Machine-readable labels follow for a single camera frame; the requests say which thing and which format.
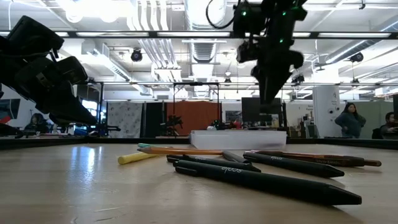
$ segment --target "ventilation duct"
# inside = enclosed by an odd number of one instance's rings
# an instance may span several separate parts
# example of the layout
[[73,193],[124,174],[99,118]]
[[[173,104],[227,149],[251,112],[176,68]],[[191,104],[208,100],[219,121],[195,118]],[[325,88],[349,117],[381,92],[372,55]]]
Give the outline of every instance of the ventilation duct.
[[[189,30],[214,30],[206,18],[206,7],[209,0],[185,0],[185,18]],[[226,13],[226,0],[213,0],[209,6],[209,17],[212,23],[222,25]],[[198,63],[211,63],[216,54],[216,44],[191,43],[190,51],[192,61]],[[195,78],[210,79],[214,65],[192,65],[192,74]],[[203,93],[203,86],[196,86],[195,92]]]
[[[383,24],[379,25],[374,32],[397,32],[398,30],[398,16],[394,16]],[[336,63],[350,56],[353,56],[360,51],[373,46],[380,42],[381,40],[362,40],[362,41],[352,41],[344,47],[338,49],[337,51],[326,56],[325,62],[327,64]]]

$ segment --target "desk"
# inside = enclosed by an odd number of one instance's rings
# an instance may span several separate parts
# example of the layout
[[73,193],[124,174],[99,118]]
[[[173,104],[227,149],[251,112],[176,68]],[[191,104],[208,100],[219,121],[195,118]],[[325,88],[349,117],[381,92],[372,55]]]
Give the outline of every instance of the desk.
[[2,223],[396,223],[398,151],[287,145],[286,151],[382,161],[322,179],[256,164],[263,172],[352,191],[362,205],[324,207],[210,179],[178,174],[165,157],[119,166],[136,145],[85,144],[0,151]]

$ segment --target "black cable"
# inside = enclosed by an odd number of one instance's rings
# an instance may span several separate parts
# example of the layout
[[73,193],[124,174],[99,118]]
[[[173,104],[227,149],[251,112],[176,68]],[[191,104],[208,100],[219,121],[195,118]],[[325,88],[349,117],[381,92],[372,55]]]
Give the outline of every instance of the black cable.
[[225,25],[223,25],[223,26],[216,26],[216,25],[214,25],[214,23],[212,23],[212,22],[210,21],[210,18],[209,18],[209,6],[210,6],[210,4],[211,4],[212,1],[213,1],[213,0],[210,0],[209,4],[207,4],[207,7],[206,7],[206,18],[207,18],[207,21],[208,21],[209,24],[210,24],[213,28],[215,28],[215,29],[225,29],[225,28],[229,27],[229,26],[234,22],[234,16],[232,17],[232,19],[231,19],[227,24],[225,24]]
[[29,54],[29,55],[5,55],[5,54],[0,54],[0,57],[6,57],[6,58],[27,58],[27,57],[37,57],[37,56],[46,56],[48,54],[51,54],[51,52],[41,52],[41,53],[34,53],[34,54]]

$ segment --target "white column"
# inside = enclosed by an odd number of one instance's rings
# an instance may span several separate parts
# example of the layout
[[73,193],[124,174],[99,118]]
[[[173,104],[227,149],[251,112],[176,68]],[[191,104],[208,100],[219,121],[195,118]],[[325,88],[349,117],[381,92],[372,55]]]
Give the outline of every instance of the white column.
[[[338,68],[326,67],[313,74],[315,83],[338,83]],[[319,137],[340,137],[341,128],[335,124],[340,115],[340,94],[338,86],[316,86],[313,89],[313,107],[315,124]]]

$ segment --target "ceiling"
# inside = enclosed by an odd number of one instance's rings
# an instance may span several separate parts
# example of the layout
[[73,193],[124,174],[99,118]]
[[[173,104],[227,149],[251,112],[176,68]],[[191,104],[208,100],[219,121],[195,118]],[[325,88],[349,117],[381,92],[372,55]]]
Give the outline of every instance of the ceiling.
[[[57,1],[23,1],[15,0],[10,7],[9,0],[0,1],[0,30],[8,30],[16,24],[19,18],[27,15],[45,26],[53,30],[129,30],[126,22],[126,14],[129,13],[129,1],[116,0],[113,1],[115,10],[119,14],[119,18],[112,22],[103,22],[99,17],[91,15],[87,12],[88,17],[84,17],[80,22],[68,22],[65,17],[65,10],[59,8]],[[233,4],[237,1],[227,0],[227,10],[225,21],[229,21],[233,15]],[[249,2],[260,2],[258,0],[249,0]],[[148,23],[150,21],[150,1],[148,3]],[[168,0],[167,1],[167,24],[170,30],[187,30],[187,23],[185,18],[183,0]],[[366,7],[359,10],[361,5],[360,0],[308,0],[304,8],[308,10],[308,16],[302,22],[297,22],[295,31],[309,32],[309,31],[358,31],[368,32],[375,31],[378,25],[387,21],[388,19],[397,16],[398,20],[398,0],[366,0]],[[235,58],[235,51],[242,43],[242,40],[225,39],[226,43],[218,44],[217,54],[213,69],[212,80],[223,81],[225,73],[230,72],[232,77],[240,77],[234,79],[239,82],[253,82],[254,79],[250,77],[250,71],[255,62],[246,62],[239,65]],[[306,58],[314,59],[317,62],[317,55],[319,59],[334,51],[342,48],[351,40],[296,40],[292,49],[298,50],[305,54]],[[376,45],[373,45],[362,51],[364,61],[361,63],[338,62],[334,67],[338,67],[340,81],[349,82],[353,75],[358,76],[365,73],[372,73],[379,69],[395,63],[394,58],[398,56],[395,51],[398,41],[383,40]],[[152,62],[144,51],[143,59],[140,62],[132,62],[130,59],[131,50],[136,47],[141,47],[136,39],[95,39],[96,46],[106,44],[110,49],[110,57],[116,61],[123,69],[129,72],[129,75],[137,81],[154,81],[150,72]],[[181,39],[172,39],[172,46],[176,54],[178,65],[181,66],[182,78],[188,78],[192,75],[191,56],[188,44],[182,43]],[[89,76],[98,81],[113,82],[118,80],[117,77],[105,66],[100,63],[92,63],[81,60],[86,67]],[[313,72],[317,68],[311,66],[311,62],[307,62],[305,67],[299,70],[299,73],[305,75],[306,81],[310,81]],[[369,82],[379,82],[387,78],[398,77],[398,69],[391,69],[388,72],[381,72],[372,79],[366,80]],[[120,90],[127,90],[126,87],[120,87]]]

